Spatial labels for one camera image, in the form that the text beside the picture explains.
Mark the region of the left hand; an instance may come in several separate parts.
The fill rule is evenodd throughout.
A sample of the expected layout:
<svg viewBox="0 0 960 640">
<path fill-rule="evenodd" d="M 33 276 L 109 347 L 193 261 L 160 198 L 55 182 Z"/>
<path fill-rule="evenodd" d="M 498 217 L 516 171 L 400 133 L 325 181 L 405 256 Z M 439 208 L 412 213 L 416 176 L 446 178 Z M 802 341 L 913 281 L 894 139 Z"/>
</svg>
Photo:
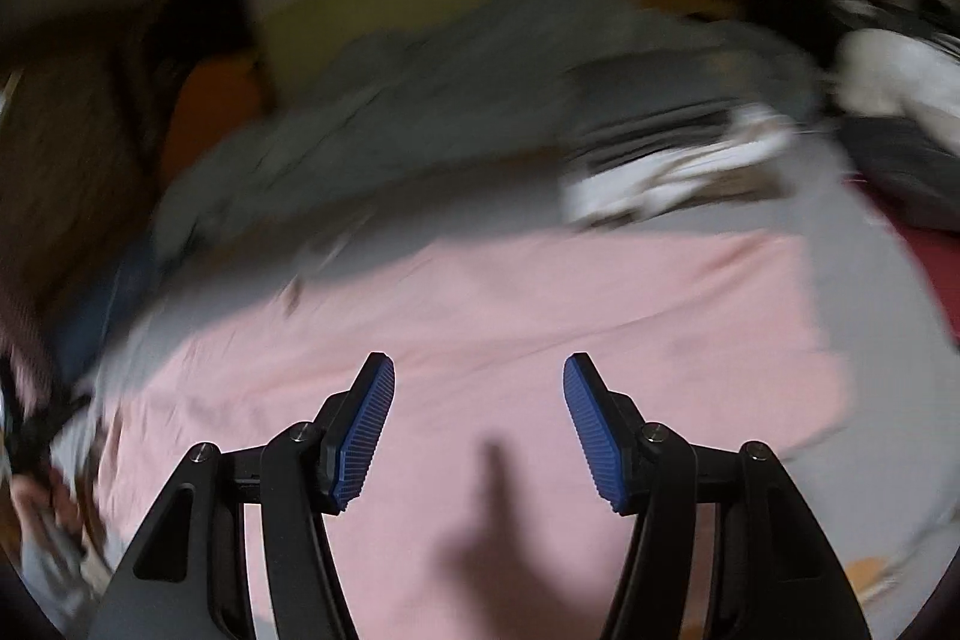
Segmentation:
<svg viewBox="0 0 960 640">
<path fill-rule="evenodd" d="M 56 531 L 64 533 L 68 541 L 82 544 L 82 509 L 57 468 L 50 466 L 44 477 L 14 474 L 10 497 L 25 539 L 51 554 L 57 551 Z"/>
</svg>

